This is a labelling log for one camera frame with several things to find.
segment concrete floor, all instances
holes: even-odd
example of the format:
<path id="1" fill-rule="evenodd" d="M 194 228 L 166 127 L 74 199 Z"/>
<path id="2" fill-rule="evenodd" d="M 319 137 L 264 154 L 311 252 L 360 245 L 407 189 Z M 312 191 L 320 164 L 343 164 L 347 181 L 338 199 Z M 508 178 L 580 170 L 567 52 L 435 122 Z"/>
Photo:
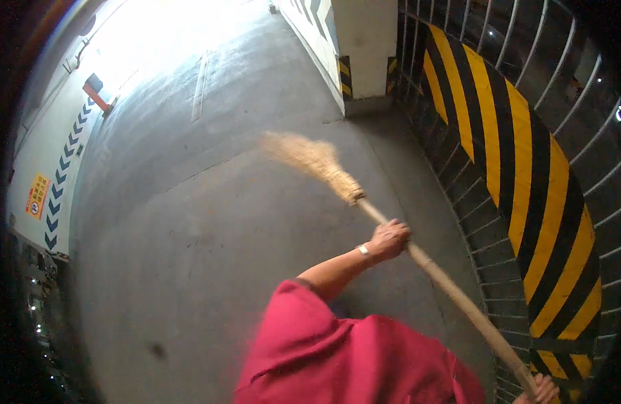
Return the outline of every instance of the concrete floor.
<path id="1" fill-rule="evenodd" d="M 273 289 L 370 237 L 322 183 L 268 160 L 266 130 L 336 144 L 347 171 L 477 303 L 455 216 L 395 113 L 345 121 L 281 15 L 255 2 L 250 29 L 219 46 L 192 122 L 201 58 L 121 98 L 86 148 L 71 249 L 91 372 L 112 403 L 228 402 Z M 493 401 L 490 350 L 406 256 L 341 297 L 440 339 Z"/>

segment person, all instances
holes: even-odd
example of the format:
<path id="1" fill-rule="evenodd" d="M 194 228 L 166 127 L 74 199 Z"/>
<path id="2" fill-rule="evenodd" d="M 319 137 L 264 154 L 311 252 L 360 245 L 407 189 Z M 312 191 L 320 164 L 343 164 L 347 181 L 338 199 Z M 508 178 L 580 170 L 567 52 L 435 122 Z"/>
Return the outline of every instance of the person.
<path id="1" fill-rule="evenodd" d="M 357 275 L 398 256 L 410 229 L 397 220 L 371 240 L 286 280 L 274 292 L 234 402 L 481 404 L 476 376 L 434 339 L 380 315 L 338 319 L 327 303 Z M 535 376 L 537 402 L 559 389 Z M 514 404 L 534 404 L 522 393 Z"/>

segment yellow sign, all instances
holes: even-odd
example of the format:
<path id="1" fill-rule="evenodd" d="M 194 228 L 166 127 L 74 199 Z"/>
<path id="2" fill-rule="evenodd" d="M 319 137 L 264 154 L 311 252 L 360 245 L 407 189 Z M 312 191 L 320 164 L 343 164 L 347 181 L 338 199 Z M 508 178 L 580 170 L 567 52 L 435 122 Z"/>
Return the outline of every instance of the yellow sign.
<path id="1" fill-rule="evenodd" d="M 25 211 L 38 220 L 41 220 L 41 213 L 43 212 L 43 205 L 45 205 L 45 197 L 48 194 L 49 188 L 50 180 L 37 173 L 34 181 L 32 181 L 30 195 L 25 204 Z"/>

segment broom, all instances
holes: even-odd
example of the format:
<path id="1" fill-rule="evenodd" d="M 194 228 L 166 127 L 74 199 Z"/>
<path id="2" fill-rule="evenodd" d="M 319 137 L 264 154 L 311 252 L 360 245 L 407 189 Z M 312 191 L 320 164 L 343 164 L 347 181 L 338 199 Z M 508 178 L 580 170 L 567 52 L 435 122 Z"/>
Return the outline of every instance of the broom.
<path id="1" fill-rule="evenodd" d="M 277 160 L 327 182 L 331 189 L 351 206 L 358 206 L 378 224 L 389 220 L 366 198 L 360 184 L 339 165 L 335 147 L 327 141 L 310 141 L 295 133 L 266 133 L 263 147 Z M 407 252 L 428 276 L 451 298 L 479 330 L 491 348 L 513 371 L 517 380 L 535 402 L 537 386 L 533 376 L 497 328 L 483 315 L 450 277 L 413 242 Z"/>

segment broom bristles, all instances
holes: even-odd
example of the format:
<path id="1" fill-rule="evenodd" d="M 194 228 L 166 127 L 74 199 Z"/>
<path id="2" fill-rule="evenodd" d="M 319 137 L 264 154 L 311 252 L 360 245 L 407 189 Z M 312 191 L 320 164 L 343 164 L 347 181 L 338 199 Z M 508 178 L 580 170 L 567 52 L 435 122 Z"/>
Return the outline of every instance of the broom bristles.
<path id="1" fill-rule="evenodd" d="M 298 133 L 266 132 L 262 146 L 275 159 L 327 182 L 350 205 L 365 196 L 360 184 L 339 165 L 337 150 L 328 141 L 312 141 Z"/>

